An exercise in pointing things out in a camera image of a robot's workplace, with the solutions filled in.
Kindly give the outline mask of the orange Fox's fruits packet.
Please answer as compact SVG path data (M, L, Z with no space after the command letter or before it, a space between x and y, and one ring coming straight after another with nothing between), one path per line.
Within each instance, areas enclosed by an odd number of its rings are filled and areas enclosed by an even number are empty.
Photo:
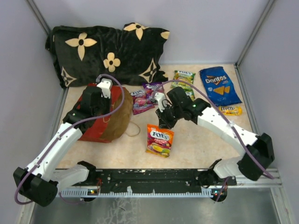
M170 156L174 132L147 124L147 148L145 152L167 158Z

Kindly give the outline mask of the purple candy packet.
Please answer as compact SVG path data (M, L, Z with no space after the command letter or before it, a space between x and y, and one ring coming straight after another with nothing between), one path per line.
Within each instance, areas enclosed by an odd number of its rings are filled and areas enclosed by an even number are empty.
M154 83L149 83L149 84L143 84L143 88L146 94L146 99L147 99L147 103L150 105L155 105L156 102L152 101L152 95L154 93L154 91L157 89L157 87L159 85L161 85L162 82L154 82Z
M153 104L148 103L144 89L131 92L130 95L133 99L133 115L143 113L155 107Z

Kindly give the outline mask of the green Fox's candy packet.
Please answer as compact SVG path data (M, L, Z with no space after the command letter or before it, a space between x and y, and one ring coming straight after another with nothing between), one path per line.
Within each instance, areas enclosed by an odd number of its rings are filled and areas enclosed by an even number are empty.
M175 70L174 71L174 80L183 80L184 82L188 82L189 84L193 84L194 82L194 72L182 71L182 70ZM182 82L173 82L171 84L171 88L182 87L184 90L191 90L192 87L186 83Z

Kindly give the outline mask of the yellow M&M's packet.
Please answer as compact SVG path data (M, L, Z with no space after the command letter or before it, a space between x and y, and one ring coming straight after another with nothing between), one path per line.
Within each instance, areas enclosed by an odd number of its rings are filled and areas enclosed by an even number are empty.
M242 114L242 108L240 106L219 106L218 109L222 114L228 116L240 116Z

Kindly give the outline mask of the blue Doritos chip bag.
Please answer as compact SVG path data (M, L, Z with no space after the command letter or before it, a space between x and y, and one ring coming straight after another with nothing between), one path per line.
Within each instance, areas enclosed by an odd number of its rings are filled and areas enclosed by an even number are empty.
M241 103L234 84L222 66L199 71L208 98L216 106L229 106Z

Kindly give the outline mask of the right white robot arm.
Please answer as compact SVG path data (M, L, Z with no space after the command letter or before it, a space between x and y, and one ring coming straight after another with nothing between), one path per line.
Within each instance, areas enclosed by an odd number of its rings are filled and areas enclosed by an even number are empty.
M211 183L218 185L225 178L237 175L257 181L266 175L266 169L275 159L268 134L258 135L239 127L207 101L201 98L192 100L181 87L167 94L156 92L153 99L158 104L156 114L160 128L171 129L178 120L185 119L212 131L238 152L238 157L213 163L208 176Z

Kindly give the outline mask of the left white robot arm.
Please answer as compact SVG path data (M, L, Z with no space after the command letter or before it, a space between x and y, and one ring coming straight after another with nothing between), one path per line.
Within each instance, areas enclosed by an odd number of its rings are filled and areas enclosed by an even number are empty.
M80 161L74 167L55 173L56 167L85 133L91 130L100 119L111 115L110 81L87 86L81 99L63 119L57 133L42 152L25 168L18 167L13 178L16 184L14 200L23 203L19 195L40 206L48 206L57 194L80 182L92 185L97 180L96 167Z

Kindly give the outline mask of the black flower pattern pillow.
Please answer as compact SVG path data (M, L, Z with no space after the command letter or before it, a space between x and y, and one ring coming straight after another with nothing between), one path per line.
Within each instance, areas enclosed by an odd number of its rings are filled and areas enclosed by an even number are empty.
M167 81L159 59L170 32L132 22L122 29L54 27L45 42L63 88L95 82L109 74L121 84L140 86Z

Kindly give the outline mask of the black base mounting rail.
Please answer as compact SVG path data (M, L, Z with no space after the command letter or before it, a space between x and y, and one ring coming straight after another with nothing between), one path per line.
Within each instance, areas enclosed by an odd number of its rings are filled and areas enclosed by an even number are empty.
M95 186L101 193L200 193L222 186L224 179L210 169L97 169L75 186Z

